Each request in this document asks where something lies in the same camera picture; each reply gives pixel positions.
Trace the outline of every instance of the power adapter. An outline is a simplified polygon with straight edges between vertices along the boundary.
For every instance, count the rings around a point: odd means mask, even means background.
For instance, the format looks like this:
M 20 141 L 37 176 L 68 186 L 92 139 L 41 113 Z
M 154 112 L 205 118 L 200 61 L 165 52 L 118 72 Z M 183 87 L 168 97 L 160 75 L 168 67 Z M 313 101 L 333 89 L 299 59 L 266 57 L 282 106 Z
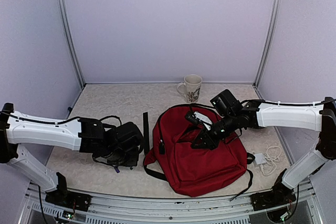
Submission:
M 253 160 L 253 163 L 254 163 L 255 167 L 259 167 L 261 164 L 266 163 L 266 160 L 264 159 L 263 153 L 256 153 L 256 154 L 254 154 L 254 156 L 256 157 L 256 159 Z

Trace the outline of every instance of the charger cord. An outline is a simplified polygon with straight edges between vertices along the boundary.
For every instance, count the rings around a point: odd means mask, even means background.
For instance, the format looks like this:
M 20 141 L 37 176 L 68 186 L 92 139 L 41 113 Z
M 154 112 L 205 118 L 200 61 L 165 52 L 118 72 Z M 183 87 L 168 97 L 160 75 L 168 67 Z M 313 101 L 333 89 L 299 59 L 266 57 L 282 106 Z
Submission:
M 271 149 L 277 149 L 277 148 L 280 150 L 279 154 L 277 154 L 276 156 L 269 154 L 269 151 Z M 277 145 L 268 147 L 266 152 L 263 153 L 263 159 L 261 160 L 260 169 L 264 176 L 271 175 L 277 169 L 276 162 L 280 162 L 281 153 L 282 153 L 282 149 L 280 146 L 277 146 Z M 266 164 L 271 166 L 270 170 L 265 170 L 264 165 Z

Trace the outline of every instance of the beige tabletop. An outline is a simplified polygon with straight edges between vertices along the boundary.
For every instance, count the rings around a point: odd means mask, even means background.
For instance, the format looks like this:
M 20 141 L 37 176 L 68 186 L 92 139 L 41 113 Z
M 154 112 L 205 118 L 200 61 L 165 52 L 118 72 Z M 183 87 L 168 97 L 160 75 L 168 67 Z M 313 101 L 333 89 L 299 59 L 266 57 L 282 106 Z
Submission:
M 251 85 L 203 84 L 198 102 L 210 105 L 209 100 L 224 89 L 230 89 L 241 101 L 258 98 Z M 78 115 L 99 119 L 106 115 L 117 115 L 123 123 L 132 121 L 142 131 L 142 113 L 148 111 L 149 127 L 152 131 L 159 115 L 167 108 L 180 103 L 184 103 L 184 100 L 177 93 L 175 83 L 89 84 L 80 95 L 70 117 Z M 106 122 L 118 125 L 116 120 L 106 120 Z M 276 131 L 272 127 L 262 130 L 248 129 L 243 131 L 240 139 L 246 151 L 251 153 L 265 152 L 268 147 L 274 145 L 282 148 Z M 91 154 L 55 147 L 48 161 L 48 167 L 61 172 L 66 177 L 69 188 L 132 197 L 187 197 L 175 193 L 168 182 L 147 175 L 142 167 L 143 158 L 142 153 L 137 167 L 133 170 L 119 167 L 120 173 L 117 174 L 113 167 L 95 163 Z M 288 167 L 289 162 L 283 150 L 277 169 L 270 176 L 264 176 L 259 167 L 249 165 L 248 168 L 253 172 L 254 178 L 248 192 L 270 189 L 279 173 Z M 149 168 L 161 170 L 157 162 Z M 231 185 L 201 197 L 237 194 L 247 187 L 248 181 L 249 175 L 246 173 Z

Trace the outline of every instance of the white cable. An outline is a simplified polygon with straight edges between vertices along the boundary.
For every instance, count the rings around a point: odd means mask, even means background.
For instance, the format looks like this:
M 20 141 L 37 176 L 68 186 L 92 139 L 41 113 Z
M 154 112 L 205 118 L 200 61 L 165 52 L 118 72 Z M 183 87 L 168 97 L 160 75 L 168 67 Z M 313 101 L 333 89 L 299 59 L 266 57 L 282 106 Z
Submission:
M 268 151 L 272 148 L 278 148 L 280 150 L 279 154 L 276 155 L 275 157 L 272 157 L 269 155 Z M 263 159 L 261 160 L 261 165 L 260 165 L 260 169 L 261 169 L 261 172 L 263 173 L 264 176 L 269 176 L 271 175 L 276 169 L 277 169 L 277 164 L 275 162 L 280 162 L 280 155 L 282 153 L 282 149 L 280 146 L 277 146 L 277 145 L 274 145 L 274 146 L 270 146 L 267 148 L 266 150 L 266 153 L 263 153 Z M 263 161 L 266 161 L 266 163 L 271 166 L 271 169 L 266 172 L 264 170 L 264 164 L 263 164 Z

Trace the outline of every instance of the robotic arm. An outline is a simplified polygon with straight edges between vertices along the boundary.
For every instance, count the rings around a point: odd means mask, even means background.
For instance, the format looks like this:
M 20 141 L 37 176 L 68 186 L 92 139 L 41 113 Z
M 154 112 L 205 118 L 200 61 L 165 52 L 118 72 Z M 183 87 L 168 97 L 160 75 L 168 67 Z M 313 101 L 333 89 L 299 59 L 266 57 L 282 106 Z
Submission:
M 47 202 L 71 209 L 87 211 L 91 197 L 68 191 L 65 177 L 40 163 L 22 143 L 92 153 L 94 161 L 113 166 L 119 172 L 118 165 L 137 165 L 142 139 L 132 122 L 116 127 L 90 118 L 38 118 L 14 111 L 11 103 L 5 104 L 0 113 L 0 163 L 14 167 L 37 183 L 47 193 Z
M 285 169 L 276 180 L 272 191 L 251 196 L 255 210 L 283 205 L 293 197 L 298 184 L 314 174 L 329 160 L 336 159 L 336 103 L 326 97 L 323 102 L 311 104 L 268 102 L 248 100 L 240 103 L 229 90 L 224 90 L 211 99 L 213 107 L 223 118 L 209 126 L 198 115 L 190 114 L 187 120 L 205 126 L 192 144 L 193 148 L 214 149 L 235 130 L 261 129 L 269 126 L 298 127 L 319 134 L 319 143 L 306 155 Z

